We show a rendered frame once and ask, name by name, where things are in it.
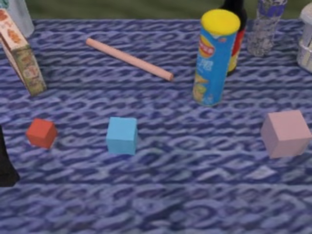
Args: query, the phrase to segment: block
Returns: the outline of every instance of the block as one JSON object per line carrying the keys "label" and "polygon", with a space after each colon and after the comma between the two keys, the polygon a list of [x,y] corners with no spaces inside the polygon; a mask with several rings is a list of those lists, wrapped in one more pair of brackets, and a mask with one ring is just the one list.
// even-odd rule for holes
{"label": "block", "polygon": [[19,180],[20,176],[9,159],[0,126],[0,187],[13,187]]}
{"label": "block", "polygon": [[106,135],[108,152],[134,155],[137,147],[137,120],[111,117]]}
{"label": "block", "polygon": [[261,136],[271,158],[301,155],[312,139],[299,110],[269,113]]}
{"label": "block", "polygon": [[26,136],[31,144],[46,149],[51,147],[57,134],[57,129],[53,122],[40,118],[34,119],[26,132]]}
{"label": "block", "polygon": [[31,96],[47,87],[32,49],[5,9],[0,9],[0,42],[8,60]]}

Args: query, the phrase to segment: pink cube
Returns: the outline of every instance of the pink cube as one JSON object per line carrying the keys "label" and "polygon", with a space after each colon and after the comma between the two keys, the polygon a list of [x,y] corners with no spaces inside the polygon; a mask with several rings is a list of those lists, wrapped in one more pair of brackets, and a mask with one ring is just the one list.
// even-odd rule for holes
{"label": "pink cube", "polygon": [[312,139],[299,110],[269,113],[261,136],[271,158],[301,155]]}

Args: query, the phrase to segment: yellow lid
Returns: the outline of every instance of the yellow lid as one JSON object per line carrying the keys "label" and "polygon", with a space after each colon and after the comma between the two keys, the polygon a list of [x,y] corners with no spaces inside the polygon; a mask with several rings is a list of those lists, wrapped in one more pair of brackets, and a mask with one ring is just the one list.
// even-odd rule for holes
{"label": "yellow lid", "polygon": [[206,12],[201,17],[201,23],[206,31],[218,36],[233,34],[237,32],[240,27],[239,17],[223,9],[215,9]]}

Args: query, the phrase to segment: transparent container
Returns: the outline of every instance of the transparent container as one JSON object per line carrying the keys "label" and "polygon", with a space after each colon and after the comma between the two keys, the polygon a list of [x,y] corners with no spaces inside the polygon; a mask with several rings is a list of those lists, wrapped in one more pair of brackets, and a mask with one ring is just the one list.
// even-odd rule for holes
{"label": "transparent container", "polygon": [[35,30],[25,0],[0,0],[23,35],[28,38]]}
{"label": "transparent container", "polygon": [[312,3],[303,8],[300,18],[305,25],[299,42],[297,62],[299,66],[312,72]]}
{"label": "transparent container", "polygon": [[287,0],[258,0],[257,15],[247,36],[247,50],[254,56],[268,54],[274,45],[276,26]]}

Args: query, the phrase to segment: black object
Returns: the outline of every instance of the black object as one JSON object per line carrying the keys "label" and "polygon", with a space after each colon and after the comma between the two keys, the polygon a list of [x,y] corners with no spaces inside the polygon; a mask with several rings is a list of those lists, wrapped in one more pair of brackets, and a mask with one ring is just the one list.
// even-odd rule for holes
{"label": "black object", "polygon": [[237,32],[237,36],[235,39],[234,47],[232,50],[232,56],[228,69],[228,76],[231,75],[237,66],[237,59],[240,52],[240,47],[242,41],[244,39],[246,25],[247,25],[247,12],[244,7],[244,0],[225,0],[220,9],[228,10],[233,12],[239,17],[240,20],[240,28]]}
{"label": "black object", "polygon": [[0,187],[13,187],[19,180],[20,176],[9,159],[0,126]]}

